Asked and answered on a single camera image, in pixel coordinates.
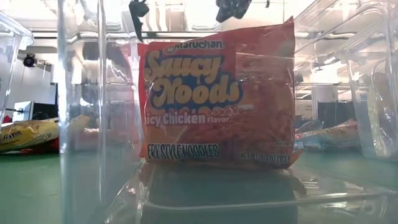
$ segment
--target green table surface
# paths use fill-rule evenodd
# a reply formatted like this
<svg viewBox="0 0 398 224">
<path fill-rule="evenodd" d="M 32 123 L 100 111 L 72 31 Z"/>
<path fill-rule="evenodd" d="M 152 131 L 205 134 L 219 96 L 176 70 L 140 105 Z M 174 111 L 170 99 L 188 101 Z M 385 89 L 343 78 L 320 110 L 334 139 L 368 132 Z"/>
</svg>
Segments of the green table surface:
<svg viewBox="0 0 398 224">
<path fill-rule="evenodd" d="M 304 153 L 294 164 L 325 175 L 398 190 L 398 164 L 355 152 Z M 0 223 L 60 223 L 58 155 L 0 156 Z"/>
</svg>

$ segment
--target black camera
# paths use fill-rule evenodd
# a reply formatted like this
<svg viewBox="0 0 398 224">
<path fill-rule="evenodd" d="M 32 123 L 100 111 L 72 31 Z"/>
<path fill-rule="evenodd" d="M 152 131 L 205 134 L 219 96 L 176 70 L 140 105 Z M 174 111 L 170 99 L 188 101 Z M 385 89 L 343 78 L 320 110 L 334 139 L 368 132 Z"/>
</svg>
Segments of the black camera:
<svg viewBox="0 0 398 224">
<path fill-rule="evenodd" d="M 37 60 L 35 58 L 35 54 L 27 54 L 24 59 L 24 65 L 29 68 L 34 68 L 37 65 Z"/>
</svg>

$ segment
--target plastic bin lid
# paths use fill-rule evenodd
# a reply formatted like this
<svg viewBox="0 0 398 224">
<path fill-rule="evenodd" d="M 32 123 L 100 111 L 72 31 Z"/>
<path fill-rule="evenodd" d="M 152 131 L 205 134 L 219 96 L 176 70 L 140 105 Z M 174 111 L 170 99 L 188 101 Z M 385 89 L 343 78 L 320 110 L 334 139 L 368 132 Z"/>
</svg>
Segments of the plastic bin lid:
<svg viewBox="0 0 398 224">
<path fill-rule="evenodd" d="M 5 27 L 7 30 L 13 31 L 18 36 L 21 36 L 21 42 L 19 44 L 19 50 L 26 50 L 26 47 L 33 44 L 33 34 L 29 29 L 20 25 L 17 21 L 11 17 L 5 15 L 5 13 L 0 12 L 0 32 L 2 32 Z"/>
</svg>

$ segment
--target instant noodle package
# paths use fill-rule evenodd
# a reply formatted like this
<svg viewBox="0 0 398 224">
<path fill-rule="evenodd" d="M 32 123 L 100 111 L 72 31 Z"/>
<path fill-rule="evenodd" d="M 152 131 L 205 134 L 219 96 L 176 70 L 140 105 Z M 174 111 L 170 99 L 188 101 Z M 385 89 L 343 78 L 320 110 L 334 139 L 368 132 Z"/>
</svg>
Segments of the instant noodle package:
<svg viewBox="0 0 398 224">
<path fill-rule="evenodd" d="M 140 46 L 147 162 L 285 168 L 294 161 L 294 23 Z"/>
</svg>

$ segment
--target white wall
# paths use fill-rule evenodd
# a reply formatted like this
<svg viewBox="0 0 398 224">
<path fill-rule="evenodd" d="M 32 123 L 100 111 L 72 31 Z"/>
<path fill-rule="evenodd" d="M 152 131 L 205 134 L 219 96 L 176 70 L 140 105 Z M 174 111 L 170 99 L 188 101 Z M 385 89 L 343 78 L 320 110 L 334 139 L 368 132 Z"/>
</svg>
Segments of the white wall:
<svg viewBox="0 0 398 224">
<path fill-rule="evenodd" d="M 41 68 L 27 68 L 18 60 L 14 76 L 11 82 L 11 92 L 7 102 L 7 108 L 14 108 L 14 103 L 21 101 L 35 101 L 36 103 L 55 103 L 55 85 L 50 85 L 50 72 Z M 0 100 L 4 99 L 6 86 L 0 89 Z M 12 117 L 12 112 L 7 111 L 6 115 Z"/>
</svg>

